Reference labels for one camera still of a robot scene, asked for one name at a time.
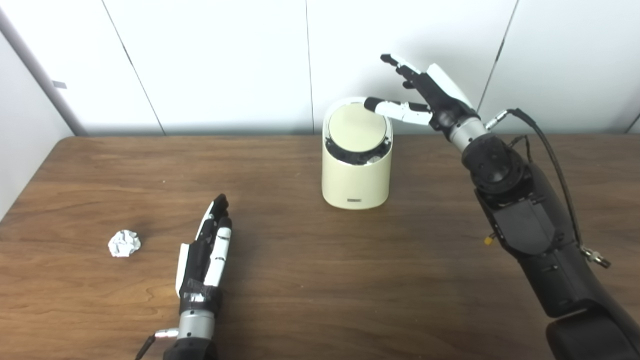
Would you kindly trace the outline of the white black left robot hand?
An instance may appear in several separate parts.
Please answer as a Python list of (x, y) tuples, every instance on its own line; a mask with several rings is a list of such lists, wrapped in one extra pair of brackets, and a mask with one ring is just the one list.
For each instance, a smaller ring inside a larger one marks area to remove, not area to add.
[(217, 316), (222, 308), (220, 282), (233, 234), (229, 201), (223, 193), (208, 205), (194, 241), (180, 245), (175, 289), (179, 315), (196, 311)]

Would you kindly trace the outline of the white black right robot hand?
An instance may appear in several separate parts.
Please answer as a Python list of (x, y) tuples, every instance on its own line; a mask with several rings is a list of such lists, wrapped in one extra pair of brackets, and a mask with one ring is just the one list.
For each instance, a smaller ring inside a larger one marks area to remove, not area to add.
[(466, 121), (479, 120), (477, 111), (438, 64), (433, 63), (422, 71), (398, 55), (382, 54), (380, 59), (394, 67), (395, 72), (404, 78), (402, 86), (417, 91), (423, 103), (368, 96), (363, 101), (366, 110), (413, 125), (428, 125), (446, 136)]

